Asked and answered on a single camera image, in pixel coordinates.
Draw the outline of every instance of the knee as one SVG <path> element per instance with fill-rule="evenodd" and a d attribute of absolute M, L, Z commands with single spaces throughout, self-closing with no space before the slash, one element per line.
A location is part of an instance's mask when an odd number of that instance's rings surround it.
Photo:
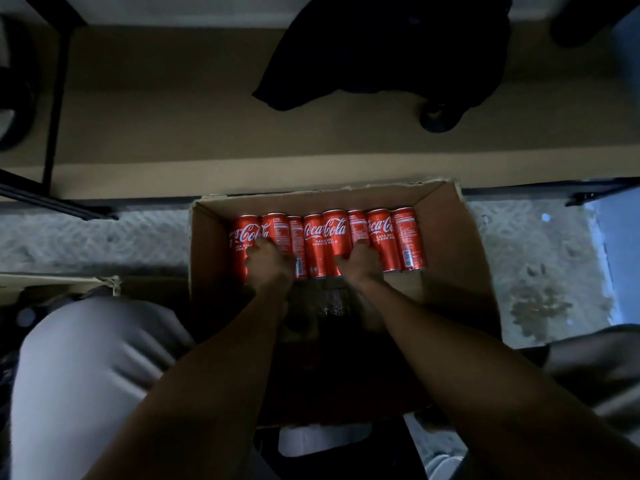
<path fill-rule="evenodd" d="M 103 347 L 108 342 L 121 342 L 140 322 L 139 302 L 113 296 L 87 298 L 46 316 L 27 335 L 20 354 L 52 348 Z"/>

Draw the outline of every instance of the dark fabric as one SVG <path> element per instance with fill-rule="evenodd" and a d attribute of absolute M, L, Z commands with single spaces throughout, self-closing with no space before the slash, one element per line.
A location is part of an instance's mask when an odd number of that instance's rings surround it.
<path fill-rule="evenodd" d="M 578 47 L 639 4 L 640 0 L 569 0 L 551 21 L 551 38 L 560 47 Z"/>
<path fill-rule="evenodd" d="M 511 0 L 311 0 L 284 34 L 253 95 L 287 111 L 338 89 L 400 90 L 461 116 L 500 83 L 510 5 Z M 454 125 L 457 120 L 448 119 Z"/>
<path fill-rule="evenodd" d="M 0 137 L 0 151 L 5 151 L 19 144 L 33 125 L 37 63 L 29 33 L 20 22 L 0 16 L 0 29 L 8 46 L 10 64 L 0 67 L 0 109 L 14 111 L 8 128 Z"/>

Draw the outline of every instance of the coca-cola can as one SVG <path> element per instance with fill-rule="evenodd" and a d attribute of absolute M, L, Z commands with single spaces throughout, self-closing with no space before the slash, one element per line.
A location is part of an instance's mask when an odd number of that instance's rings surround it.
<path fill-rule="evenodd" d="M 281 212 L 262 216 L 262 236 L 273 242 L 282 254 L 293 254 L 289 218 Z"/>
<path fill-rule="evenodd" d="M 415 211 L 411 207 L 402 207 L 392 212 L 398 249 L 402 257 L 402 269 L 414 271 L 427 267 L 427 259 L 424 255 L 422 236 Z"/>
<path fill-rule="evenodd" d="M 349 217 L 349 231 L 351 231 L 351 241 L 366 242 L 369 246 L 371 240 L 369 239 L 369 224 L 367 223 L 367 217 L 362 210 L 350 210 L 347 212 Z"/>
<path fill-rule="evenodd" d="M 324 223 L 320 214 L 306 216 L 302 224 L 305 228 L 305 249 L 309 277 L 324 278 L 327 270 L 327 243 L 324 238 Z"/>
<path fill-rule="evenodd" d="M 234 220 L 229 233 L 231 263 L 234 273 L 246 283 L 246 250 L 256 246 L 255 238 L 262 234 L 258 216 L 240 216 Z"/>
<path fill-rule="evenodd" d="M 326 239 L 327 270 L 331 276 L 340 276 L 338 266 L 333 262 L 335 256 L 348 257 L 353 248 L 347 211 L 342 209 L 327 210 L 322 214 L 324 238 Z"/>
<path fill-rule="evenodd" d="M 367 212 L 371 246 L 380 254 L 384 271 L 400 271 L 402 263 L 398 253 L 394 222 L 388 209 Z"/>
<path fill-rule="evenodd" d="M 296 257 L 296 279 L 307 277 L 307 258 L 305 256 L 305 229 L 302 225 L 302 217 L 289 216 L 291 228 L 291 244 L 293 256 Z"/>

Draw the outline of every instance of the forearm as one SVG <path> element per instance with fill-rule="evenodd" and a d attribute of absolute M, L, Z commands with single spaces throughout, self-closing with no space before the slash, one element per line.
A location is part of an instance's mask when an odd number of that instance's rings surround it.
<path fill-rule="evenodd" d="M 599 477 L 601 468 L 640 467 L 633 444 L 498 340 L 428 312 L 384 282 L 368 282 L 361 292 L 436 404 L 493 473 L 586 479 Z M 615 455 L 614 465 L 609 459 Z M 565 475 L 567 465 L 577 476 Z"/>
<path fill-rule="evenodd" d="M 445 408 L 462 412 L 472 406 L 505 414 L 548 395 L 549 380 L 498 340 L 430 313 L 386 283 L 369 282 L 362 292 Z"/>
<path fill-rule="evenodd" d="M 180 359 L 133 412 L 86 480 L 241 476 L 284 298 L 277 287 L 259 291 L 225 329 Z"/>

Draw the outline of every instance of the floor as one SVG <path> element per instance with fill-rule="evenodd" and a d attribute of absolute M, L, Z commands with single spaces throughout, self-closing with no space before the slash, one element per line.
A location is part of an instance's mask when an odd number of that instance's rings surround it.
<path fill-rule="evenodd" d="M 544 344 L 615 322 L 592 211 L 567 208 L 562 200 L 468 206 L 492 269 L 507 345 Z M 119 221 L 90 222 L 38 210 L 1 213 L 0 272 L 186 276 L 188 228 L 186 208 L 131 210 Z M 455 433 L 432 435 L 411 415 L 406 421 L 425 461 L 466 450 Z"/>

